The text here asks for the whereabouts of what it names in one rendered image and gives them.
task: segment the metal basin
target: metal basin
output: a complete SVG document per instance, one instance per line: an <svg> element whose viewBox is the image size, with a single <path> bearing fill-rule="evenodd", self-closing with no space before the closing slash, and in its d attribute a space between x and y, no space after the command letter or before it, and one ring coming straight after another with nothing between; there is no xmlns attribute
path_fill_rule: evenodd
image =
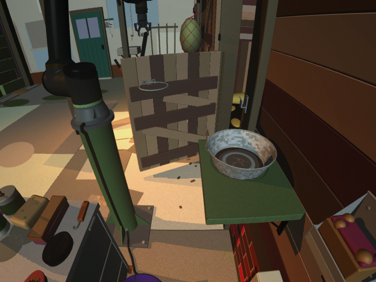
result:
<svg viewBox="0 0 376 282"><path fill-rule="evenodd" d="M206 149L217 170L239 180L257 178L277 158L277 150L268 139L242 129L214 133L207 140Z"/></svg>

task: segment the fence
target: fence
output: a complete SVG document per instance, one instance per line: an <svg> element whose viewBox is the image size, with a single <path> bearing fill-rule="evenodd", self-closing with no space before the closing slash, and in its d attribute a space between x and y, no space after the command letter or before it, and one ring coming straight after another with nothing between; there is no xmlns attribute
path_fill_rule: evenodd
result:
<svg viewBox="0 0 376 282"><path fill-rule="evenodd" d="M158 23L158 26L152 26L150 30L150 40L151 40L151 54L154 55L154 49L153 49L153 30L158 30L158 47L159 47L159 55L161 54L161 29L166 29L166 52L169 53L169 29L173 29L173 53L176 53L176 28L178 26L176 23L173 24L173 26L168 26L166 23L166 27L160 26Z"/></svg>

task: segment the window pane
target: window pane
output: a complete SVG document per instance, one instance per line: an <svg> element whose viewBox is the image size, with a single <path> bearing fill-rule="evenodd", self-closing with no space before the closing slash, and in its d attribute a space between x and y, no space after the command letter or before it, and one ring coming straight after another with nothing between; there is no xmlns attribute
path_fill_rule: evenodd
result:
<svg viewBox="0 0 376 282"><path fill-rule="evenodd" d="M97 17L88 17L87 25L89 26L90 38L101 37Z"/></svg>
<svg viewBox="0 0 376 282"><path fill-rule="evenodd" d="M86 25L86 19L85 18L76 19L75 24L77 25L79 39L89 38L88 26Z"/></svg>

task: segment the teal door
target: teal door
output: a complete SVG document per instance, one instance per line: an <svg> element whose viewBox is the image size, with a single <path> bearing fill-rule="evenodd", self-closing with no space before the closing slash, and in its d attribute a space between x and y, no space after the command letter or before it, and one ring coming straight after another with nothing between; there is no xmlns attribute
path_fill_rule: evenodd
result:
<svg viewBox="0 0 376 282"><path fill-rule="evenodd" d="M72 22L81 62L93 63L99 78L111 77L101 13L73 14Z"/></svg>

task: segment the hanging melon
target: hanging melon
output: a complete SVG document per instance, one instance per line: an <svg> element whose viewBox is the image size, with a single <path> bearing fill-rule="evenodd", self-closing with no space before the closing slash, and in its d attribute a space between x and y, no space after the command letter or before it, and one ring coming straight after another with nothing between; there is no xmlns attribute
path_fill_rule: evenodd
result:
<svg viewBox="0 0 376 282"><path fill-rule="evenodd" d="M193 53L199 50L201 43L201 31L199 23L189 17L180 29L180 44L185 53Z"/></svg>

